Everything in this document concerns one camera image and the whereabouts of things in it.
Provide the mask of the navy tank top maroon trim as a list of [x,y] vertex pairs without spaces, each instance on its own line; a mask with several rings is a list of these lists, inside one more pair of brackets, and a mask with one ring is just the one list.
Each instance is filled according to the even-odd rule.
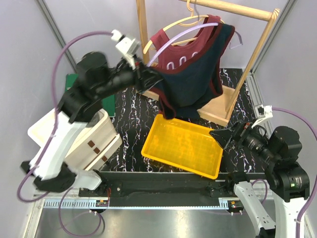
[[234,26],[219,23],[202,49],[181,66],[154,68],[163,79],[151,91],[159,95],[159,109],[165,119],[198,119],[197,110],[223,94],[220,58],[234,32]]

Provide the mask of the lilac plastic hanger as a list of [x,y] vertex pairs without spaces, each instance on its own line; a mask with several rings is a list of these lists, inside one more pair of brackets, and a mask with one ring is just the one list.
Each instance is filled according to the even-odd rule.
[[[197,7],[196,7],[196,3],[197,1],[195,0],[194,1],[194,11],[198,14],[198,10],[197,10]],[[197,25],[197,26],[193,26],[181,33],[179,33],[178,35],[174,36],[173,38],[171,38],[170,40],[167,41],[167,43],[165,43],[159,50],[157,50],[157,52],[154,54],[154,56],[152,57],[152,59],[148,62],[147,66],[154,66],[154,61],[156,60],[156,58],[158,58],[158,56],[169,46],[169,45],[179,45],[179,44],[182,44],[182,43],[186,43],[186,42],[191,42],[191,41],[194,41],[196,38],[191,38],[191,39],[188,39],[188,40],[184,40],[184,41],[179,41],[179,42],[176,42],[174,43],[177,39],[179,39],[180,37],[188,34],[189,32],[192,32],[194,30],[198,30],[198,29],[201,29],[201,28],[206,28],[206,27],[216,27],[219,25],[218,22],[216,23],[203,23],[201,25]],[[239,47],[239,46],[242,46],[243,45],[243,41],[242,41],[242,37],[240,35],[240,33],[238,33],[237,31],[234,31],[234,33],[237,35],[238,37],[238,40],[239,40],[239,44],[236,45],[236,46],[231,46],[231,43],[229,43],[229,49],[234,49],[236,47]]]

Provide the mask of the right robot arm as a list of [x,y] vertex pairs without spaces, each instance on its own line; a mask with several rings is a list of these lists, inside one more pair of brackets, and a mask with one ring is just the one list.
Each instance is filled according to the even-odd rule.
[[233,144],[246,149],[264,163],[265,179],[272,191],[275,219],[256,198],[245,172],[233,172],[225,181],[229,196],[237,196],[249,216],[258,238],[302,238],[297,216],[308,203],[310,179],[297,162],[302,144],[296,130],[279,126],[267,136],[266,129],[250,122],[237,122],[226,129],[215,129],[210,135],[222,149]]

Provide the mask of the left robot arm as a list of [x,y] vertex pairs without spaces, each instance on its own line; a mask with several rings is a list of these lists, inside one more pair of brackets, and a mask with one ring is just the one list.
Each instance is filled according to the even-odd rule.
[[64,158],[79,133],[102,108],[102,100],[128,87],[143,93],[163,77],[147,67],[136,56],[132,63],[121,59],[110,68],[106,56],[91,52],[76,65],[78,77],[62,96],[55,110],[53,133],[46,145],[31,161],[21,163],[33,184],[40,191],[61,193],[69,188],[85,188],[95,196],[106,193],[107,184],[95,171],[78,170],[64,162]]

